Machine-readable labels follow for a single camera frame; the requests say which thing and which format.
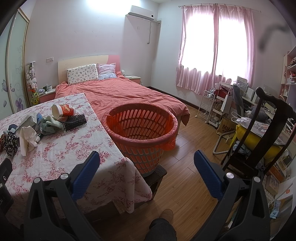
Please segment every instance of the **basket rim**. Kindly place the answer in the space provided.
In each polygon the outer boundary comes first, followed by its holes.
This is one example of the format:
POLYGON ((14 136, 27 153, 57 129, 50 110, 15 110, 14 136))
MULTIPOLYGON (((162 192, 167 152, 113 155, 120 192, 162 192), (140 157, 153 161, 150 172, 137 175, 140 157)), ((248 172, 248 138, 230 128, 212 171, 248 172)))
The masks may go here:
POLYGON ((148 148, 148 147, 154 147, 156 145, 160 145, 163 144, 164 141, 169 140, 171 137, 173 137, 174 135, 176 135, 177 129, 178 129, 178 121, 177 118, 174 116, 174 114, 172 112, 170 112, 169 110, 160 107, 158 105, 155 104, 149 104, 149 103, 127 103, 127 104, 123 104, 123 105, 117 105, 111 109, 109 109, 108 111, 106 111, 106 113, 104 114, 103 118, 102 118, 102 125, 104 126, 105 130, 107 131, 107 133, 109 134, 109 136, 111 137, 111 139, 115 142, 120 142, 122 144, 122 142, 124 142, 124 145, 126 146, 130 146, 130 147, 142 147, 142 148, 148 148), (157 108, 160 108, 166 112, 168 112, 174 121, 174 126, 173 128, 165 135, 161 136, 161 137, 157 137, 157 138, 153 138, 153 139, 146 139, 146 140, 137 140, 137 139, 130 139, 127 137, 123 137, 119 134, 116 134, 114 131, 112 131, 109 126, 106 123, 106 119, 107 116, 110 115, 110 112, 112 110, 114 110, 115 108, 119 107, 119 106, 125 106, 125 105, 133 105, 133 104, 143 104, 143 105, 150 105, 150 106, 155 106, 157 108))

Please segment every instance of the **floral tablecloth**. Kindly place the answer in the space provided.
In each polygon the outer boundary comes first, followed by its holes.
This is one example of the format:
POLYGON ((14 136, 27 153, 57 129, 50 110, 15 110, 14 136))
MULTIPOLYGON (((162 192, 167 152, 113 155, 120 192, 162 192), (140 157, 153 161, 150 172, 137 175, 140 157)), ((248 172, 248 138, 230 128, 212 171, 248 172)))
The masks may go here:
MULTIPOLYGON (((86 160, 95 150, 100 154, 98 168, 84 198, 77 201, 83 212, 90 212, 111 200, 120 200, 127 212, 134 210, 135 202, 150 200, 151 190, 132 161, 125 158, 111 140, 83 93, 66 96, 22 110, 0 121, 0 132, 10 124, 20 124, 22 117, 30 112, 51 115, 53 104, 71 104, 76 114, 85 114, 87 124, 68 132, 57 132, 44 136, 27 156, 22 156, 20 148, 13 158, 5 151, 0 154, 0 163, 8 157, 13 171, 6 187, 14 199, 14 204, 6 214, 14 225, 23 223, 26 201, 31 184, 36 177, 52 180, 61 173, 70 173, 76 164, 86 160)), ((58 214, 63 217, 60 207, 58 214)))

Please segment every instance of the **wardrobe door frame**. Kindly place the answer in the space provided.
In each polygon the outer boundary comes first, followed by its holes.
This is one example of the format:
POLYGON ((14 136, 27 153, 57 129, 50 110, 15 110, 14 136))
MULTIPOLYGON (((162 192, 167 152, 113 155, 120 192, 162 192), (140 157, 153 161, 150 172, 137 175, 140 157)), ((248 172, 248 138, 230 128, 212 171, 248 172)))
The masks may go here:
MULTIPOLYGON (((23 43, 23 48, 22 48, 22 73, 23 73, 23 81, 24 81, 24 86, 27 87, 27 83, 26 83, 26 74, 25 74, 25 42, 26 42, 26 36, 27 36, 27 29, 28 29, 28 24, 29 24, 29 19, 27 18, 27 16, 24 14, 24 12, 19 8, 17 10, 17 12, 14 14, 13 16, 13 21, 11 23, 11 27, 10 27, 10 30, 9 30, 9 35, 8 35, 8 42, 7 42, 7 47, 6 47, 6 84, 8 86, 8 96, 9 96, 9 100, 10 100, 10 104, 12 105, 12 112, 13 113, 16 113, 14 107, 13 107, 13 102, 12 102, 12 98, 11 98, 11 93, 10 93, 10 79, 8 78, 8 55, 9 55, 9 45, 10 45, 10 38, 11 38, 11 32, 12 32, 12 29, 13 29, 13 26, 14 26, 14 23, 15 23, 15 19, 17 17, 17 14, 20 14, 27 22, 27 25, 26 25, 26 30, 25 30, 25 36, 24 36, 24 43, 23 43)), ((28 107, 30 107, 31 105, 29 104, 29 95, 28 95, 28 91, 27 91, 27 88, 25 90, 25 102, 26 102, 26 105, 28 107)))

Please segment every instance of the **screw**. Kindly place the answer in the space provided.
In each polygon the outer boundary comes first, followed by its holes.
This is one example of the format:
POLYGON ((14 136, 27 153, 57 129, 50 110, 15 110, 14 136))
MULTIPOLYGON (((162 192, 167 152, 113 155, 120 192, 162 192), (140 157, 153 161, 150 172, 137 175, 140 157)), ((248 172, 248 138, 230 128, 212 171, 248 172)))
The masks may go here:
POLYGON ((34 179, 34 183, 39 183, 41 181, 41 179, 39 177, 34 179))
POLYGON ((261 179, 259 177, 254 177, 254 181, 259 183, 261 181, 261 179))
POLYGON ((234 175, 233 175, 233 173, 231 173, 231 172, 226 173, 226 176, 227 176, 229 179, 234 178, 234 175))
POLYGON ((61 179, 62 179, 62 180, 65 180, 65 179, 67 179, 68 177, 69 177, 68 173, 63 173, 63 174, 61 175, 61 179))

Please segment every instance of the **red paper cup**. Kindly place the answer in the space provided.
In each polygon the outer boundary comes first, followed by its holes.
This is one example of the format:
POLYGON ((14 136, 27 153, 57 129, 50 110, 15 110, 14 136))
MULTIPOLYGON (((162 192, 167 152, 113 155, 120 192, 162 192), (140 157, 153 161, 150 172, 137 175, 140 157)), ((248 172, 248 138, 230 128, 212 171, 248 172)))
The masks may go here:
POLYGON ((60 118, 65 116, 75 115, 76 110, 68 104, 53 104, 52 105, 52 115, 54 118, 60 118))

